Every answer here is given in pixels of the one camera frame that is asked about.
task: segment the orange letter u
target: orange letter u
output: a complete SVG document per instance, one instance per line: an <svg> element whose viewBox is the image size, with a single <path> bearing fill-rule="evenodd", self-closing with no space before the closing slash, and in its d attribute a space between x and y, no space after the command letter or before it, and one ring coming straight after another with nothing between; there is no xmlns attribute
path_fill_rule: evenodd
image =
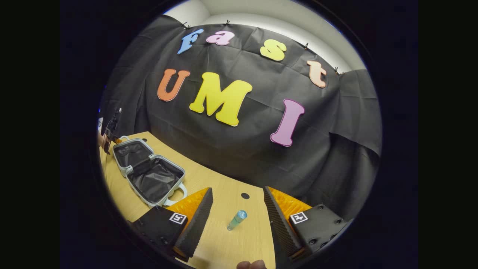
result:
<svg viewBox="0 0 478 269"><path fill-rule="evenodd" d="M184 79L186 77L188 77L189 74L190 74L189 71L185 71L185 70L179 71L178 72L178 79L176 80L176 83L174 84L173 90L171 90L170 92L166 92L166 86L168 85L169 80L171 79L171 77L175 73L176 73L176 70L174 70L174 69L166 69L164 71L163 79L161 80L161 82L159 83L159 86L158 86L158 98L159 99L161 99L163 101L166 101L166 102L171 101L172 99L174 99L176 97L176 95L178 94L179 89L184 82Z"/></svg>

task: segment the black fabric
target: black fabric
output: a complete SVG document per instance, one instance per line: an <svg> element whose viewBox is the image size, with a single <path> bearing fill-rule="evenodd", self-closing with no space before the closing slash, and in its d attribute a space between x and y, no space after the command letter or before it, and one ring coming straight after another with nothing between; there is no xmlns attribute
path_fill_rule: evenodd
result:
<svg viewBox="0 0 478 269"><path fill-rule="evenodd" d="M154 159L154 165L141 175L127 175L136 190L151 203L157 203L163 198L176 182L183 176L183 172L163 159Z"/></svg>
<svg viewBox="0 0 478 269"><path fill-rule="evenodd" d="M116 159L121 167L134 166L152 154L151 150L139 141L114 148Z"/></svg>
<svg viewBox="0 0 478 269"><path fill-rule="evenodd" d="M204 32L178 55L181 39L198 29ZM235 37L226 46L207 43L206 38L217 31L231 31ZM267 39L287 46L282 61L260 54ZM311 82L307 60L320 62L327 71L325 88ZM157 97L157 88L168 68L191 74L176 98L164 102ZM219 74L221 89L235 80L252 85L237 127L189 109L204 72ZM177 74L167 91L176 79ZM286 98L305 108L291 147L269 138L281 122ZM361 175L360 171L376 171L380 158L380 110L368 72L355 70L339 77L310 49L252 26L210 24L184 29L175 19L161 16L139 34L113 70L101 108L105 120L116 107L123 109L119 135L150 131L174 150L221 174L258 187L271 186L311 205L324 202L344 216L358 212L374 182L375 172ZM342 144L332 143L333 135L374 156L358 163L350 156L335 158L340 148L334 147ZM332 177L333 172L340 177Z"/></svg>

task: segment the open suitcase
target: open suitcase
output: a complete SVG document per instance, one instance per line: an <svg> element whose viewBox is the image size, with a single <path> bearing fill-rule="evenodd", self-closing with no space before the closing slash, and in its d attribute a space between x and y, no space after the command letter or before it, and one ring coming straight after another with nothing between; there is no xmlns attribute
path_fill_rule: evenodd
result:
<svg viewBox="0 0 478 269"><path fill-rule="evenodd" d="M154 154L142 139L129 139L122 136L122 143L113 146L113 156L121 174L128 180L131 188L150 208L158 205L173 205L168 198L177 188L184 192L186 171L161 155Z"/></svg>

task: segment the black clip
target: black clip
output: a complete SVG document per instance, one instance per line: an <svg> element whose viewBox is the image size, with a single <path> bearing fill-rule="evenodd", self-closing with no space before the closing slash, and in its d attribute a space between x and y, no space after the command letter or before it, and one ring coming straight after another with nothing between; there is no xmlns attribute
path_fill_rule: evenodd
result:
<svg viewBox="0 0 478 269"><path fill-rule="evenodd" d="M186 26L186 23L187 23L187 22L183 23L183 26L184 26L184 29L187 30L187 29L191 28L191 26L190 26L190 25Z"/></svg>

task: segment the table surface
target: table surface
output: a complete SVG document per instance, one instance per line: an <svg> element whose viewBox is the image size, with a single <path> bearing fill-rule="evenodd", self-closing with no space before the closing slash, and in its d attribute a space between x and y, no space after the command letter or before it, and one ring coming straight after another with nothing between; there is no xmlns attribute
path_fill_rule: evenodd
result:
<svg viewBox="0 0 478 269"><path fill-rule="evenodd" d="M212 188L214 202L209 218L194 256L186 264L197 269L235 269L241 261L263 259L268 269L275 268L271 226L261 188L210 170L176 152L149 132L133 134L129 138L146 138L146 143L155 154L184 168L186 174L183 183L189 195L206 187ZM113 142L111 144L110 152L114 146ZM136 221L149 207L121 175L113 154L107 155L100 148L100 156L103 173L116 206L127 220ZM250 198L242 198L243 192ZM177 201L182 197L183 192L178 189L169 199ZM226 227L238 210L245 210L248 217L234 230L228 231Z"/></svg>

